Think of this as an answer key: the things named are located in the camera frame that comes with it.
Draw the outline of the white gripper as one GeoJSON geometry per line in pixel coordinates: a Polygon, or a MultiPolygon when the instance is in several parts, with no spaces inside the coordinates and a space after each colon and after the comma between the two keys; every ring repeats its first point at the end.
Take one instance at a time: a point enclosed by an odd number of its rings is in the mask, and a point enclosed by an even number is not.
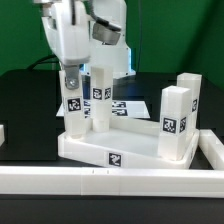
{"type": "Polygon", "coordinates": [[[42,22],[52,52],[66,65],[66,87],[79,88],[79,67],[90,58],[88,17],[83,3],[48,3],[42,22]]]}

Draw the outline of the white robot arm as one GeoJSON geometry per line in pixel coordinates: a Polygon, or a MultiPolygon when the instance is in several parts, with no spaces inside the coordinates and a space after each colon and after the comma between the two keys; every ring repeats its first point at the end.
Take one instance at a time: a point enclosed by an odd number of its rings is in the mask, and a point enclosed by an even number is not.
{"type": "Polygon", "coordinates": [[[65,86],[79,87],[79,67],[108,65],[115,79],[133,75],[126,43],[125,0],[33,0],[51,51],[65,72],[65,86]]]}

